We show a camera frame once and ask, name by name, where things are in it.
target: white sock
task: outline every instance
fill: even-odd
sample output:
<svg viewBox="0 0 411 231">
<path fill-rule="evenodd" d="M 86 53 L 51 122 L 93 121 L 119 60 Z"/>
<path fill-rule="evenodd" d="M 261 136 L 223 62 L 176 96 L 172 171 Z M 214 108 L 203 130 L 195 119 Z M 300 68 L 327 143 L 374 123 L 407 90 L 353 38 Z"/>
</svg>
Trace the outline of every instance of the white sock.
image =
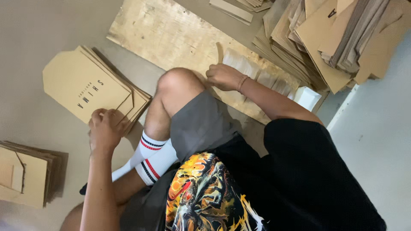
<svg viewBox="0 0 411 231">
<path fill-rule="evenodd" d="M 168 140 L 160 151 L 139 163 L 136 170 L 146 185 L 153 185 L 177 160 L 171 140 Z"/>
<path fill-rule="evenodd" d="M 141 136 L 140 142 L 137 145 L 137 149 L 134 152 L 133 156 L 129 159 L 129 161 L 123 167 L 117 169 L 111 174 L 112 180 L 116 181 L 118 178 L 128 173 L 130 170 L 132 170 L 135 166 L 137 166 L 143 160 L 154 155 L 156 152 L 158 152 L 159 150 L 163 148 L 166 142 L 167 141 L 157 141 L 157 140 L 151 139 L 145 134 L 143 130 L 143 135 Z M 173 151 L 175 152 L 173 146 L 170 145 L 170 147 L 172 148 L 171 152 Z"/>
</svg>

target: person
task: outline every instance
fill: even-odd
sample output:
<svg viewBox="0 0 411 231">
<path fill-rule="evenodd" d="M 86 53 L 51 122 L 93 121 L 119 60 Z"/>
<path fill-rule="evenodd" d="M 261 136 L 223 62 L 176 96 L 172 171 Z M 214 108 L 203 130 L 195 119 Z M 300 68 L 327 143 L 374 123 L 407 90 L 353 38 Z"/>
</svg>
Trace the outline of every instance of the person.
<svg viewBox="0 0 411 231">
<path fill-rule="evenodd" d="M 239 91 L 272 120 L 264 131 L 269 154 L 260 157 L 245 142 L 191 70 L 171 69 L 148 109 L 140 167 L 114 182 L 111 159 L 124 126 L 112 123 L 115 110 L 92 114 L 85 200 L 62 231 L 386 230 L 313 113 L 232 67 L 211 65 L 206 76 L 223 91 Z M 169 139 L 174 154 L 152 159 L 155 167 L 145 162 Z M 173 155 L 179 163 L 169 168 Z M 160 176 L 155 168 L 164 162 L 168 170 Z"/>
</svg>

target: white wall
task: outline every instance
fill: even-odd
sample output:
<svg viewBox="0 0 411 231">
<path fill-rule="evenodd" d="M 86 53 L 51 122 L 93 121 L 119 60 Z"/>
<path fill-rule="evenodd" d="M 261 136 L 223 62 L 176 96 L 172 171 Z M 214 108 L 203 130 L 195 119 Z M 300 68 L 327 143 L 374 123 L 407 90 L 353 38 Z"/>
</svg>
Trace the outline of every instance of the white wall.
<svg viewBox="0 0 411 231">
<path fill-rule="evenodd" d="M 411 231 L 411 30 L 382 81 L 361 85 L 331 130 L 390 231 Z"/>
</svg>

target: gray shorts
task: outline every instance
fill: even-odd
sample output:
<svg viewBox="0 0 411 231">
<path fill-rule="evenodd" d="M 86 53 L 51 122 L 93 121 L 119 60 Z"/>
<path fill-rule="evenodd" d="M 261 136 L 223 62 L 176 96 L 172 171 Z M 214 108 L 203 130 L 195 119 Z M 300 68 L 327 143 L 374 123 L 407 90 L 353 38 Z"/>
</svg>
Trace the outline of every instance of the gray shorts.
<svg viewBox="0 0 411 231">
<path fill-rule="evenodd" d="M 217 99 L 205 90 L 171 118 L 171 143 L 180 162 L 234 138 L 236 129 L 223 117 Z"/>
<path fill-rule="evenodd" d="M 181 163 L 192 154 L 217 148 L 237 135 L 210 92 L 203 91 L 171 118 L 171 143 Z M 120 219 L 122 231 L 164 230 L 167 190 L 178 166 L 166 172 L 151 189 L 145 188 L 128 202 Z"/>
</svg>

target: graphic print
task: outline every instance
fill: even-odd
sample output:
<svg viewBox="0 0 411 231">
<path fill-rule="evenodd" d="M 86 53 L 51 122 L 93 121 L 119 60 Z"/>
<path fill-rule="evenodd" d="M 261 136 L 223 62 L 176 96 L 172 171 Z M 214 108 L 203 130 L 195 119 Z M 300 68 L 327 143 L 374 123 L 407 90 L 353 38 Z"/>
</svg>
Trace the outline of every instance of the graphic print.
<svg viewBox="0 0 411 231">
<path fill-rule="evenodd" d="M 266 230 L 264 219 L 239 192 L 215 155 L 206 152 L 192 155 L 171 182 L 166 230 Z"/>
</svg>

